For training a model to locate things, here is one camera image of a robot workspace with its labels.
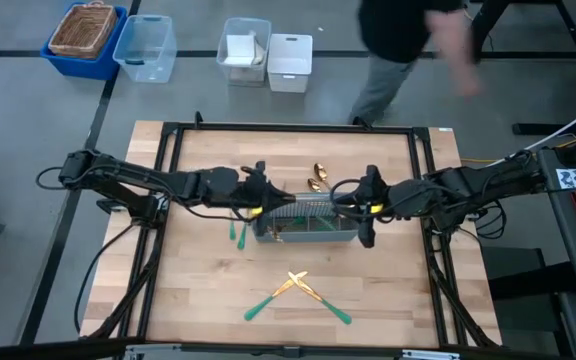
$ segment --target gray pants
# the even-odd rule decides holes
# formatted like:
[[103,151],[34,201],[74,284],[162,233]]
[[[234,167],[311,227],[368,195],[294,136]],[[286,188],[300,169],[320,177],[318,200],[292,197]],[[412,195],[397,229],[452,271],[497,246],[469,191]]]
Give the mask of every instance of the gray pants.
[[366,86],[350,112],[350,122],[360,117],[368,124],[379,121],[406,80],[414,62],[396,63],[370,56],[370,71]]

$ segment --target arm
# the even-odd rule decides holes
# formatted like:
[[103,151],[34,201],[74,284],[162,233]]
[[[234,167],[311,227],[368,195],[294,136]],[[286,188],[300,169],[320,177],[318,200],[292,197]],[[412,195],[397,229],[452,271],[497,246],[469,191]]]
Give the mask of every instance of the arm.
[[457,81],[462,95],[474,95],[479,90],[479,81],[472,61],[470,32],[465,23],[461,7],[445,11],[439,7],[426,13],[426,26],[432,33],[435,44],[446,59]]

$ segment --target concrete floor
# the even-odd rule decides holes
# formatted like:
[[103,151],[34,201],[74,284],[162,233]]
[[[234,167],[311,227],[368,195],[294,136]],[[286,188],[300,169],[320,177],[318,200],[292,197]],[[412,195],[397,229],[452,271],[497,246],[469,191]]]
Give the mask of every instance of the concrete floor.
[[[106,2],[131,6],[130,0]],[[38,50],[69,3],[0,0],[0,49]],[[268,19],[274,32],[311,34],[316,50],[364,50],[355,20],[358,3],[142,0],[139,13],[171,16],[180,50],[215,50],[223,23],[232,16]],[[576,15],[576,2],[570,7]],[[473,5],[469,11],[476,9]],[[574,50],[559,14],[550,7],[512,6],[492,36],[496,51]],[[170,82],[161,85],[132,83],[120,72],[97,148],[123,157],[136,120],[189,121],[197,110],[206,121],[343,123],[366,71],[365,58],[315,58],[305,95],[228,87],[214,58],[178,58]],[[485,92],[460,99],[444,63],[419,61],[385,123],[452,127],[464,157],[494,159],[537,140],[512,135],[512,123],[563,124],[576,117],[576,61],[484,61],[479,73]],[[0,222],[7,226],[0,235],[0,345],[16,342],[64,198],[62,192],[37,188],[34,177],[82,147],[103,88],[104,82],[63,77],[40,58],[0,57]],[[80,200],[40,342],[77,336],[72,325],[75,296],[108,220],[95,206],[96,198],[84,193]],[[547,199],[530,196],[504,205],[509,225],[495,246],[538,247],[548,263],[566,259]],[[504,340],[513,343],[514,337],[522,348],[537,344],[533,348],[540,349],[541,340],[526,341],[533,335],[508,331]]]

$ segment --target white bin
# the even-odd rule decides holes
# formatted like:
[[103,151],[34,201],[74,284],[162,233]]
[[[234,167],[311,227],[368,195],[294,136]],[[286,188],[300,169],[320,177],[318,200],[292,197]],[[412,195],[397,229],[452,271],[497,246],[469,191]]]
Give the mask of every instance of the white bin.
[[272,34],[268,56],[270,89],[306,92],[312,72],[312,36]]
[[119,36],[112,58],[132,81],[166,83],[177,56],[172,19],[132,15]]
[[[219,46],[217,47],[217,64],[223,71],[230,85],[263,86],[266,80],[268,62],[268,45],[270,42],[271,24],[269,21],[250,18],[230,18],[224,25]],[[263,55],[259,64],[228,64],[228,35],[254,35],[258,45],[258,55]]]

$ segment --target wooden table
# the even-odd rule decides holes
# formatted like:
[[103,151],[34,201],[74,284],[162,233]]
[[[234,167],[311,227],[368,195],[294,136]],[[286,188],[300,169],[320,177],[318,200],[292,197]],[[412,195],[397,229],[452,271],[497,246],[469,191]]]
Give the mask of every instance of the wooden table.
[[[126,160],[151,167],[162,122],[135,125]],[[460,166],[454,134],[431,129],[437,168]],[[423,148],[418,144],[420,162]],[[266,161],[266,173],[285,191],[307,192],[312,167],[322,163],[334,184],[359,178],[366,165],[379,167],[389,184],[411,178],[405,136],[376,134],[249,133],[185,131],[179,170]],[[168,154],[164,169],[170,161]],[[225,209],[194,210],[228,215]],[[106,241],[129,223],[126,213],[110,218]],[[170,342],[300,344],[317,346],[438,346],[429,280],[418,219],[377,224],[376,245],[350,243],[261,244],[248,231],[246,248],[228,238],[228,221],[205,220],[173,205],[165,233],[147,339]],[[236,225],[239,233],[242,224]],[[471,224],[467,229],[474,230]],[[124,295],[138,230],[133,229],[101,257],[82,324],[82,335],[99,327]],[[479,244],[453,235],[452,256],[461,300],[486,334],[501,342]],[[304,280],[353,318],[339,321],[297,288],[271,302],[247,322],[243,314],[287,280],[287,272],[307,270]],[[141,308],[133,308],[129,334]],[[450,307],[444,301],[454,342]]]

